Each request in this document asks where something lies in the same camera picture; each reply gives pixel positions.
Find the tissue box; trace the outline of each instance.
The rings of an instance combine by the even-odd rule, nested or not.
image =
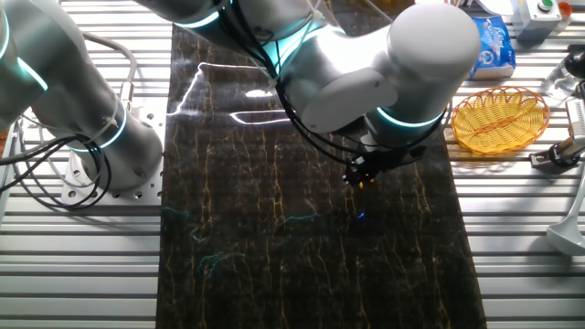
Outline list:
[[[474,17],[482,49],[469,74],[471,80],[509,78],[516,69],[516,53],[510,45],[510,34],[500,16]]]

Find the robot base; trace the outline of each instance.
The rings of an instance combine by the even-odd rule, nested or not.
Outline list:
[[[166,124],[166,115],[164,112],[161,114],[153,114],[151,111],[133,109],[133,114],[139,120],[152,125],[158,137],[164,142]],[[160,206],[163,194],[163,166],[164,161],[161,157],[158,169],[146,182],[127,190],[110,191],[100,200],[97,206]],[[106,179],[105,168],[103,174],[104,179]],[[74,187],[65,184],[61,189],[61,199],[63,202],[74,204],[91,193],[93,189],[93,185],[90,183],[91,179],[88,178],[83,170],[81,160],[74,153],[71,153],[69,157],[69,165],[65,177],[70,182],[79,182],[79,185],[88,186]],[[96,191],[97,196],[99,196],[103,190],[98,187]]]

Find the metal slotted surface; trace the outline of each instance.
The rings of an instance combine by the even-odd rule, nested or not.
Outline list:
[[[63,1],[62,6],[82,30],[135,53],[140,69],[133,105],[145,122],[155,121],[144,118],[150,113],[164,118],[171,24],[132,1]],[[128,60],[94,43],[87,47],[101,74],[119,90]],[[36,128],[27,129],[25,137],[28,147],[39,142]],[[64,174],[69,152],[53,159]],[[60,197],[62,182],[48,164],[38,174]],[[37,187],[33,192],[41,193]],[[0,328],[154,328],[160,206],[94,207],[70,217],[41,206],[16,186],[0,220]]]
[[[82,30],[111,37],[136,54],[140,70],[134,103],[164,113],[171,24],[132,1],[65,1],[63,7]],[[537,90],[570,43],[585,43],[583,7],[565,32],[539,48],[515,44],[516,73],[499,83]],[[119,89],[127,60],[96,44],[88,43],[88,49]],[[454,102],[495,84],[465,82]],[[550,127],[515,154],[476,157],[446,132],[491,329],[585,328],[585,257],[569,262],[545,237],[546,226],[568,211],[581,171],[552,177],[532,170],[527,161],[529,153],[567,137],[563,105],[546,101]],[[38,142],[36,130],[27,130],[26,137]],[[64,172],[69,153],[55,158]],[[38,172],[59,196],[62,183],[48,165]],[[42,207],[21,187],[13,188],[0,226],[0,327],[154,328],[159,214],[158,207],[96,207],[79,214],[83,217],[68,217]],[[585,231],[585,219],[580,223]]]

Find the yellow plastic basket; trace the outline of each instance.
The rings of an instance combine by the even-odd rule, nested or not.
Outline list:
[[[522,150],[547,129],[550,108],[542,96],[522,87],[484,90],[453,110],[453,134],[478,154]]]

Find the dark marbled surface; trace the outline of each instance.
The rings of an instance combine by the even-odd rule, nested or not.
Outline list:
[[[383,24],[331,7],[352,35]],[[175,29],[157,328],[485,328],[443,139],[346,187],[259,90],[244,57]]]

